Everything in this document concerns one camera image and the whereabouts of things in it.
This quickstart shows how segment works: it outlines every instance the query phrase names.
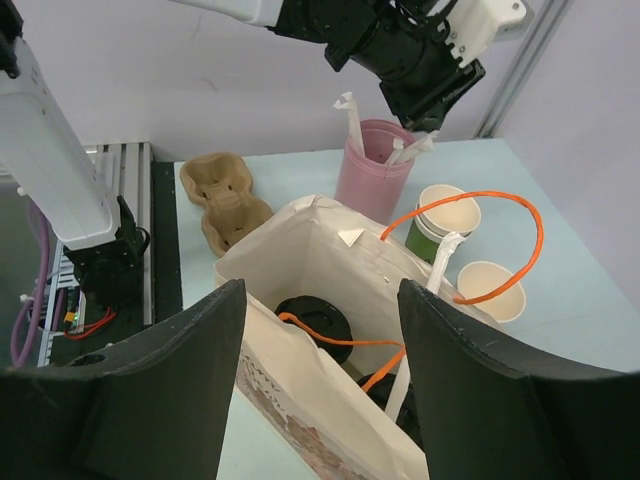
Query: cardboard cup holder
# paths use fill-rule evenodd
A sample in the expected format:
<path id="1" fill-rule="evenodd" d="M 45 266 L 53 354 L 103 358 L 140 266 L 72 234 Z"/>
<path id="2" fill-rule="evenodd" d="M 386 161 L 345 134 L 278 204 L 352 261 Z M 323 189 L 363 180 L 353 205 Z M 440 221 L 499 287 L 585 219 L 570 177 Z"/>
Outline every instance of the cardboard cup holder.
<path id="1" fill-rule="evenodd" d="M 253 176 L 236 154 L 189 160 L 180 169 L 180 180 L 189 200 L 205 210 L 202 232 L 218 257 L 273 216 L 271 207 L 251 194 Z"/>

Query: paper cup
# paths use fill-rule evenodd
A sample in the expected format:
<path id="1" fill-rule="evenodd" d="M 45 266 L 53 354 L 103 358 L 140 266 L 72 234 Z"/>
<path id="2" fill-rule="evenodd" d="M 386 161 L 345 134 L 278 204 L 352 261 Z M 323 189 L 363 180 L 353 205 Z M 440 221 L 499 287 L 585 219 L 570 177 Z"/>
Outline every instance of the paper cup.
<path id="1" fill-rule="evenodd" d="M 422 191 L 418 205 L 424 207 L 461 193 L 466 192 L 451 185 L 432 185 Z M 450 232 L 467 236 L 478 228 L 482 214 L 473 198 L 465 198 L 428 210 L 420 215 L 420 218 L 430 231 L 441 237 Z"/>
<path id="2" fill-rule="evenodd" d="M 513 274 L 504 267 L 491 262 L 473 262 L 466 265 L 458 275 L 458 291 L 464 298 L 485 295 L 503 285 Z M 491 300 L 475 305 L 491 315 L 497 322 L 512 322 L 524 312 L 527 297 L 520 282 Z"/>
<path id="3" fill-rule="evenodd" d="M 438 253 L 438 247 L 442 243 L 440 235 L 433 233 L 418 217 L 413 218 L 413 223 L 409 229 L 409 235 L 404 242 L 405 247 L 411 250 L 416 257 L 433 264 Z"/>

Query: green paper cup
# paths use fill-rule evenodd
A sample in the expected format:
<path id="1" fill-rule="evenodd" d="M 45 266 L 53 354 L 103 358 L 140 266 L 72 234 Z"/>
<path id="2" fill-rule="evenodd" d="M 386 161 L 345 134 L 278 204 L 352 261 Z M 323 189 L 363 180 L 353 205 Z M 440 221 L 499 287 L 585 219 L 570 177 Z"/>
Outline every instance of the green paper cup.
<path id="1" fill-rule="evenodd" d="M 433 264 L 443 238 L 429 230 L 420 217 L 414 217 L 404 245 L 418 258 Z"/>
<path id="2" fill-rule="evenodd" d="M 416 209 L 461 193 L 465 193 L 464 190 L 451 185 L 433 185 L 422 191 Z M 467 237 L 478 228 L 481 218 L 480 207 L 472 198 L 440 205 L 414 217 L 404 245 L 417 257 L 433 264 L 445 235 L 458 232 Z"/>

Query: light blue table surface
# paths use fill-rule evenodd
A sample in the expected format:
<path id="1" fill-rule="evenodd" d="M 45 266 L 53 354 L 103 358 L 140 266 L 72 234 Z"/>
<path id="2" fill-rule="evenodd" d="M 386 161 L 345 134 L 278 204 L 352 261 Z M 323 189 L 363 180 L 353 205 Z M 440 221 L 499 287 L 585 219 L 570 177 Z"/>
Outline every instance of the light blue table surface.
<path id="1" fill-rule="evenodd" d="M 310 194 L 332 196 L 342 151 L 247 157 L 254 194 L 278 210 Z M 215 255 L 200 230 L 202 210 L 189 203 L 175 165 L 176 204 L 184 307 L 213 288 Z M 416 162 L 396 210 L 411 211 L 428 185 L 447 183 L 466 191 L 502 190 L 530 200 L 542 214 L 546 241 L 540 260 L 523 280 L 527 309 L 505 331 L 523 342 L 573 360 L 621 371 L 640 369 L 640 315 L 551 204 L 502 140 L 438 143 Z M 523 207 L 478 199 L 482 223 L 451 259 L 447 277 L 475 260 L 511 271 L 529 259 L 535 225 Z M 395 232 L 404 241 L 409 225 Z M 240 394 L 234 393 L 218 478 L 307 479 L 313 472 Z"/>

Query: black bracket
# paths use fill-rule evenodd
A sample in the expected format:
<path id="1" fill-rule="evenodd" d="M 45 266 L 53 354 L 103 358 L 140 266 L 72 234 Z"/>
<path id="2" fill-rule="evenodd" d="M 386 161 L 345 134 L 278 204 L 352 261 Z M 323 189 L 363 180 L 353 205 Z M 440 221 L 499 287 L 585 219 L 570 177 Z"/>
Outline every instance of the black bracket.
<path id="1" fill-rule="evenodd" d="M 20 74 L 13 44 L 22 37 L 23 20 L 11 0 L 0 0 L 0 71 L 11 78 Z"/>
<path id="2" fill-rule="evenodd" d="M 424 95 L 419 92 L 405 92 L 388 83 L 380 83 L 380 89 L 387 100 L 391 112 L 402 125 L 412 131 L 439 130 L 449 110 L 486 74 L 478 60 L 466 68 L 458 69 L 444 77 Z"/>
<path id="3" fill-rule="evenodd" d="M 361 0 L 323 3 L 311 12 L 314 29 L 325 32 L 328 43 L 324 58 L 339 72 L 356 52 L 371 29 L 375 28 L 378 12 Z"/>
<path id="4" fill-rule="evenodd" d="M 142 292 L 143 254 L 149 233 L 136 227 L 124 198 L 118 197 L 120 228 L 116 239 L 82 250 L 64 249 L 73 263 L 73 274 L 88 300 L 116 308 L 139 300 Z"/>

